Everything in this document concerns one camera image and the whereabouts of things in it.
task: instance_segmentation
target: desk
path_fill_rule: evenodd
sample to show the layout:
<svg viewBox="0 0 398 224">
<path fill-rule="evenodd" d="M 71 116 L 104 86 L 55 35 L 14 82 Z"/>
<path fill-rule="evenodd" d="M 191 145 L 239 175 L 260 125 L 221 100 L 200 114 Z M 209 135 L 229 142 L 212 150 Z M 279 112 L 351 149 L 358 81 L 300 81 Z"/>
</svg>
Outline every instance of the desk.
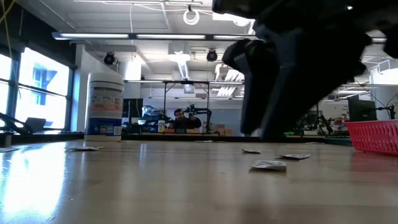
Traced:
<svg viewBox="0 0 398 224">
<path fill-rule="evenodd" d="M 0 223 L 396 223 L 398 157 L 327 144 L 99 142 L 0 154 Z M 262 154 L 241 154 L 241 148 Z M 287 172 L 258 159 L 308 153 Z"/>
</svg>

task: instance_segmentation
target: container label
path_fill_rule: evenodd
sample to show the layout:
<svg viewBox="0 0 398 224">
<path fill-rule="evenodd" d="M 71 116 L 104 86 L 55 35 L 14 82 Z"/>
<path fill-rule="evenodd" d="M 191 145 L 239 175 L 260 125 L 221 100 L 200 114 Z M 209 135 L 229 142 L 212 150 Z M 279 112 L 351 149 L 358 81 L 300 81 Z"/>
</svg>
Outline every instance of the container label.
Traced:
<svg viewBox="0 0 398 224">
<path fill-rule="evenodd" d="M 91 88 L 90 111 L 118 112 L 123 110 L 123 93 L 110 88 Z"/>
<path fill-rule="evenodd" d="M 86 127 L 86 135 L 120 136 L 122 120 L 109 118 L 90 118 Z"/>
</svg>

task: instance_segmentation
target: person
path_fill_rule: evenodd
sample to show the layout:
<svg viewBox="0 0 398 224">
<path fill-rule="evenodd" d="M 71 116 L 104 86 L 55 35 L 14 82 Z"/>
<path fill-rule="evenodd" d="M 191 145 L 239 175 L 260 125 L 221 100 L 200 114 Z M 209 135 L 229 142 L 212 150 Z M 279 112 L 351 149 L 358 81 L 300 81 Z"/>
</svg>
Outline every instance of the person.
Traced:
<svg viewBox="0 0 398 224">
<path fill-rule="evenodd" d="M 200 128 L 201 121 L 195 115 L 186 118 L 182 109 L 174 111 L 175 120 L 170 124 L 169 128 L 175 129 L 194 129 Z"/>
</svg>

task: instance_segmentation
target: glass window pane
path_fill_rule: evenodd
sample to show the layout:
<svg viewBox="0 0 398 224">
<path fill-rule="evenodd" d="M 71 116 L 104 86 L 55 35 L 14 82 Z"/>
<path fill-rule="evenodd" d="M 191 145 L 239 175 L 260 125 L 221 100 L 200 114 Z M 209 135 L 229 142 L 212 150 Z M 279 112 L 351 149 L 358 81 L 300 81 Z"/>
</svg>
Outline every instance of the glass window pane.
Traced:
<svg viewBox="0 0 398 224">
<path fill-rule="evenodd" d="M 8 100 L 8 85 L 0 83 L 0 112 L 6 114 Z M 0 120 L 0 127 L 4 127 L 4 121 Z"/>
<path fill-rule="evenodd" d="M 21 55 L 19 83 L 66 96 L 69 68 L 29 48 Z"/>
<path fill-rule="evenodd" d="M 0 78 L 9 80 L 11 73 L 11 58 L 0 55 Z"/>
<path fill-rule="evenodd" d="M 27 118 L 44 118 L 45 128 L 64 128 L 67 99 L 36 91 L 19 89 L 16 119 L 25 122 Z"/>
</svg>

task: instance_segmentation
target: black robotic arm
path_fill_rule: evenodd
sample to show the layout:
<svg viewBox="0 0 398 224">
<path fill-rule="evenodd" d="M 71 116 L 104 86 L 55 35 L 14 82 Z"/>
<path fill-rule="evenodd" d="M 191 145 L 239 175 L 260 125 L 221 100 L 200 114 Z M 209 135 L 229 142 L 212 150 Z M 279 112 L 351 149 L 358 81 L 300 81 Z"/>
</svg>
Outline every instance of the black robotic arm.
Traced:
<svg viewBox="0 0 398 224">
<path fill-rule="evenodd" d="M 256 20 L 259 40 L 239 40 L 223 55 L 245 74 L 244 134 L 261 128 L 264 139 L 280 137 L 327 94 L 363 74 L 361 56 L 372 44 L 367 31 L 385 33 L 384 51 L 398 57 L 397 1 L 214 0 L 213 10 Z M 328 81 L 319 85 L 322 78 Z"/>
</svg>

